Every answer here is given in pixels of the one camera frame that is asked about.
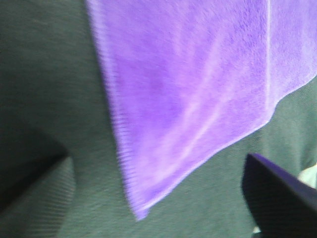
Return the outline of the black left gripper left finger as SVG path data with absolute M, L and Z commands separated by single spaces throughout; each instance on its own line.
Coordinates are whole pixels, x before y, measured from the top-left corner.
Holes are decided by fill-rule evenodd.
M 44 172 L 0 215 L 2 238 L 55 238 L 76 188 L 73 160 L 65 157 Z

